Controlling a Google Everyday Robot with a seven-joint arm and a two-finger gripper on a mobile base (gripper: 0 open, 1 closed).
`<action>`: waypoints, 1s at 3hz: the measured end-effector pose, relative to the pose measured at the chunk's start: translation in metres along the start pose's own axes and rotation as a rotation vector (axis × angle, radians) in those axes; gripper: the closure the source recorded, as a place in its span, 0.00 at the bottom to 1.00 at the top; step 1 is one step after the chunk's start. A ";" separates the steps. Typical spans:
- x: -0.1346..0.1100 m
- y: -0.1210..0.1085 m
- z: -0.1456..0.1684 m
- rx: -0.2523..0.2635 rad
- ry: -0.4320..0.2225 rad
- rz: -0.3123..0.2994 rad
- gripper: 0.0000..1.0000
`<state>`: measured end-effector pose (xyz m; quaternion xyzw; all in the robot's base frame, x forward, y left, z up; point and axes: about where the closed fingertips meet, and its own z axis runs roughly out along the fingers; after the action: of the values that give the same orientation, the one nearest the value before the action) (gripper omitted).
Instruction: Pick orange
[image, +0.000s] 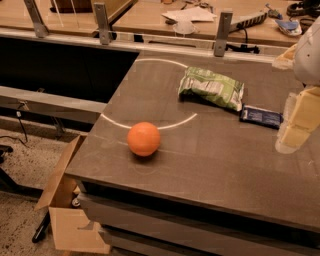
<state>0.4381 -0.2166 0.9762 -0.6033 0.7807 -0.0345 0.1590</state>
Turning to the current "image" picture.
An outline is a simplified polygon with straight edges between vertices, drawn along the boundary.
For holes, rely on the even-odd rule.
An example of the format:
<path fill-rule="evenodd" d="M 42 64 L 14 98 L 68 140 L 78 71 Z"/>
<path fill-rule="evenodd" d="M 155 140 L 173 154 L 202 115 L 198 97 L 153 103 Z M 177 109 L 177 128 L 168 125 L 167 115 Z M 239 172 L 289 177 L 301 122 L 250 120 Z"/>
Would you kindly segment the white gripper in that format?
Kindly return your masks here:
<path fill-rule="evenodd" d="M 320 17 L 297 45 L 275 58 L 272 66 L 281 70 L 293 68 L 300 82 L 312 85 L 299 94 L 290 93 L 285 102 L 275 148 L 279 153 L 291 154 L 320 126 Z"/>

